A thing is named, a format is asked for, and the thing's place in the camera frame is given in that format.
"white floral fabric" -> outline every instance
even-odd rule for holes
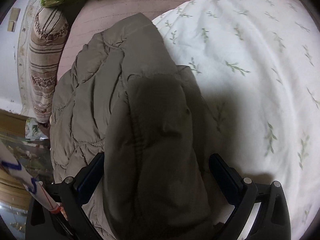
[[[298,0],[191,0],[153,22],[202,92],[206,160],[216,152],[257,183],[281,182],[300,239],[320,207],[320,33],[306,9]],[[233,207],[204,168],[212,219],[225,222]]]

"striped pillow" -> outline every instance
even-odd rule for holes
[[[29,44],[31,98],[38,122],[49,121],[57,70],[67,41],[68,23],[56,8],[41,8],[35,16]]]

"wall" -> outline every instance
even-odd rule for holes
[[[17,47],[22,18],[29,0],[16,0],[13,7],[20,8],[14,32],[8,32],[11,10],[0,24],[0,109],[20,114],[22,103],[17,74]]]

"cushion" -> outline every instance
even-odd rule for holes
[[[29,44],[32,105],[38,122],[49,121],[57,69],[67,40],[68,23],[56,8],[36,14]]]
[[[76,55],[93,34],[139,12],[152,20],[185,1],[188,0],[88,0],[70,30],[59,64],[58,80],[71,68]]]

